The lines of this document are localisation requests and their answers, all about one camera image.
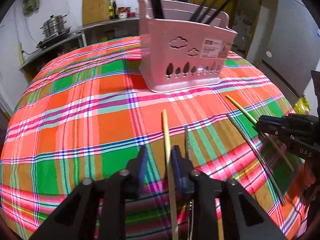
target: cloud-shaped cutout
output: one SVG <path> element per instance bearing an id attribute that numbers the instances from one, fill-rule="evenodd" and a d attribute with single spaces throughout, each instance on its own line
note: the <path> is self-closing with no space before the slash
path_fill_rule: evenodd
<path id="1" fill-rule="evenodd" d="M 175 49 L 181 49 L 186 47 L 188 44 L 188 41 L 181 36 L 178 36 L 175 40 L 172 40 L 170 42 L 170 47 Z"/>
<path id="2" fill-rule="evenodd" d="M 199 50 L 197 50 L 196 48 L 193 48 L 188 51 L 188 56 L 190 57 L 196 57 L 198 55 L 199 55 Z"/>

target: cutting board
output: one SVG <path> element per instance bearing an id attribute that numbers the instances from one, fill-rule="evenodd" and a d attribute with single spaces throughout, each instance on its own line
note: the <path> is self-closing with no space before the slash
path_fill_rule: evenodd
<path id="1" fill-rule="evenodd" d="M 109 0 L 82 0 L 82 25 L 109 20 Z"/>

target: plaid tablecloth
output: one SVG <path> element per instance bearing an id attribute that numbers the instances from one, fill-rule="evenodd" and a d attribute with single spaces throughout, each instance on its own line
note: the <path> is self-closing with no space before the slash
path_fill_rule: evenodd
<path id="1" fill-rule="evenodd" d="M 139 73 L 140 59 L 140 40 L 129 37 L 60 56 L 36 76 L 10 120 L 1 155 L 0 194 L 7 224 L 28 239 L 85 177 L 108 178 L 146 145 L 143 198 L 126 205 L 126 234 L 131 239 L 168 239 L 161 126 L 161 112 L 167 109 L 171 144 L 185 154 L 187 124 L 193 165 L 212 178 L 237 179 L 291 239 L 304 215 L 302 161 L 287 154 L 295 168 L 292 174 L 225 98 L 230 95 L 255 118 L 282 116 L 291 106 L 280 90 L 248 61 L 230 53 L 219 84 L 157 94 L 147 89 Z M 226 113 L 261 149 L 286 206 L 281 207 L 268 176 Z M 183 232 L 185 207 L 179 205 L 178 224 Z"/>

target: pink plastic basket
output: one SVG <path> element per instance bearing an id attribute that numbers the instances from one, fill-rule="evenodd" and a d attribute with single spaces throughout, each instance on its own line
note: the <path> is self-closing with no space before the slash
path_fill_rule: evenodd
<path id="1" fill-rule="evenodd" d="M 161 0 L 165 19 L 154 19 L 150 0 L 138 2 L 142 55 L 139 69 L 147 87 L 165 93 L 218 83 L 237 35 L 227 27 L 228 14 L 220 12 L 211 25 L 189 22 L 198 5 Z"/>

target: bottle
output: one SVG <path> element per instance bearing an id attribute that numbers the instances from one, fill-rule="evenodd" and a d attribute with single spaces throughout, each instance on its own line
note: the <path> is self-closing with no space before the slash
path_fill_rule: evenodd
<path id="1" fill-rule="evenodd" d="M 118 18 L 116 0 L 113 0 L 112 7 L 113 7 L 113 17 Z"/>
<path id="2" fill-rule="evenodd" d="M 111 0 L 109 0 L 109 17 L 110 19 L 114 18 Z"/>

